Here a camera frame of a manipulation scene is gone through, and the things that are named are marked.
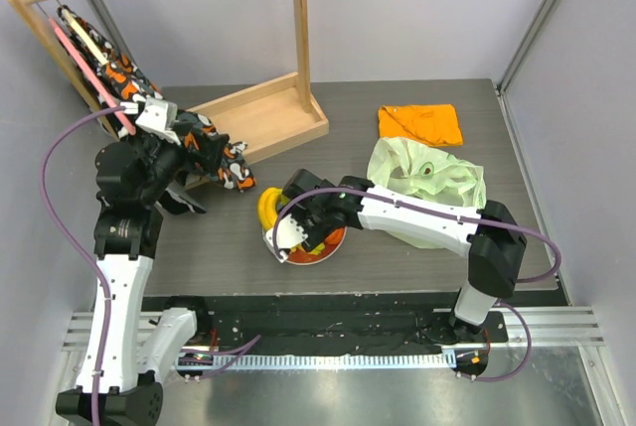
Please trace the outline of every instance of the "gray wall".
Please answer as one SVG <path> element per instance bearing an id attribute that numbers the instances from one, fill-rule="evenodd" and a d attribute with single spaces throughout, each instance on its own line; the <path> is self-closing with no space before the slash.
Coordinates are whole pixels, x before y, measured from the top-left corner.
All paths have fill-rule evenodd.
<path id="1" fill-rule="evenodd" d="M 89 14 L 83 0 L 65 0 Z M 54 11 L 51 4 L 48 10 Z M 0 411 L 2 424 L 48 424 L 71 312 L 94 299 L 92 274 L 49 220 L 38 193 L 42 155 L 87 108 L 5 0 L 0 0 Z M 51 196 L 92 248 L 97 215 L 92 161 L 97 127 L 63 144 Z"/>
<path id="2" fill-rule="evenodd" d="M 105 0 L 162 85 L 296 67 L 291 0 Z M 309 0 L 314 81 L 499 79 L 542 0 Z"/>
<path id="3" fill-rule="evenodd" d="M 565 285 L 594 307 L 625 399 L 636 397 L 634 27 L 634 0 L 562 0 L 509 93 Z"/>

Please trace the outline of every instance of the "gray wood tabletop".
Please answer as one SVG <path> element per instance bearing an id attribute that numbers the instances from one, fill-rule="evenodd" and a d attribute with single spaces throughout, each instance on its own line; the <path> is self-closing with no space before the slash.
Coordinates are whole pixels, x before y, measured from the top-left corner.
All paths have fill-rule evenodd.
<path id="1" fill-rule="evenodd" d="M 163 92 L 188 108 L 240 88 L 168 87 Z M 345 175 L 365 177 L 382 105 L 453 104 L 464 145 L 447 151 L 483 166 L 488 199 L 504 203 L 517 223 L 537 227 L 490 80 L 313 83 L 312 89 L 330 120 L 330 133 L 255 164 L 258 185 L 251 191 L 211 185 L 193 190 L 208 213 L 165 215 L 146 295 L 457 290 L 466 278 L 466 259 L 443 249 L 420 250 L 384 232 L 349 229 L 333 257 L 305 267 L 279 264 L 263 244 L 256 214 L 260 194 L 284 185 L 298 168 L 333 183 Z M 544 246 L 531 239 L 521 275 L 549 268 Z M 549 279 L 518 288 L 556 286 Z"/>

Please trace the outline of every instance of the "wooden clothes rack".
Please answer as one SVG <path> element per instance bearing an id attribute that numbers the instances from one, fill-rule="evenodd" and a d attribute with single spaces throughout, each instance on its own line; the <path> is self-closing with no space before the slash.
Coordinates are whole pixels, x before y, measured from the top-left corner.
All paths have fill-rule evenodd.
<path id="1" fill-rule="evenodd" d="M 58 43 L 49 23 L 33 7 L 46 0 L 8 0 L 92 111 L 100 110 L 75 64 Z M 249 146 L 250 163 L 263 160 L 329 132 L 309 85 L 307 0 L 293 0 L 298 71 L 191 108 L 211 118 L 219 131 Z M 113 137 L 112 127 L 105 122 Z"/>

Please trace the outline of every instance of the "folded orange shirt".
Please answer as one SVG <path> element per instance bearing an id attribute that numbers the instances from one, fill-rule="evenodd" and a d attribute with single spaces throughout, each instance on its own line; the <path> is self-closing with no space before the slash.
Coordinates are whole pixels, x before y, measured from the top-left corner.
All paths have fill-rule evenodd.
<path id="1" fill-rule="evenodd" d="M 385 105 L 378 120 L 381 138 L 402 136 L 428 146 L 464 143 L 453 105 Z"/>

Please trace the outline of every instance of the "black and orange floral cloth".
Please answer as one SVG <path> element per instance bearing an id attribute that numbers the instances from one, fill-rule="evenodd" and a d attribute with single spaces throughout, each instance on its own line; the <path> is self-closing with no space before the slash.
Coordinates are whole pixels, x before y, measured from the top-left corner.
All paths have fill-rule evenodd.
<path id="1" fill-rule="evenodd" d="M 84 44 L 83 40 L 75 34 L 66 19 L 62 17 L 63 9 L 68 10 L 73 15 L 79 25 L 86 31 L 97 47 L 106 56 L 108 59 L 108 63 L 106 65 L 102 66 Z M 163 95 L 159 91 L 159 88 L 144 75 L 130 57 L 118 50 L 92 24 L 78 16 L 68 6 L 61 6 L 58 8 L 58 15 L 60 16 L 60 20 L 67 26 L 69 38 L 95 74 L 101 79 L 106 89 L 111 93 L 113 98 L 115 98 L 115 102 L 126 107 L 136 107 L 138 108 L 138 112 L 141 113 L 145 106 L 147 97 L 163 99 Z M 95 93 L 95 95 L 102 107 L 106 108 L 107 104 L 105 103 L 105 100 L 97 93 Z M 107 115 L 106 118 L 113 129 L 117 132 L 120 139 L 128 136 L 127 130 L 122 126 L 116 116 Z M 195 127 L 202 129 L 210 137 L 218 134 L 214 123 L 206 116 L 198 113 L 178 110 L 177 121 L 193 123 Z M 187 140 L 184 139 L 181 141 L 187 149 L 196 149 L 196 147 L 189 146 L 189 144 L 186 143 Z M 221 166 L 216 173 L 206 173 L 200 166 L 197 166 L 193 167 L 188 173 L 183 173 L 183 176 L 180 176 L 179 180 L 181 183 L 185 183 L 187 176 L 201 176 L 206 177 L 211 182 L 229 190 L 243 191 L 252 188 L 255 186 L 256 181 L 251 169 L 242 155 L 242 152 L 246 147 L 247 145 L 244 142 L 229 142 L 224 150 Z M 188 208 L 185 209 L 185 211 L 199 212 L 196 207 L 192 207 L 188 203 L 186 204 L 188 205 Z M 183 210 L 179 209 L 179 207 L 175 207 L 174 209 L 167 209 L 167 211 L 174 212 Z"/>

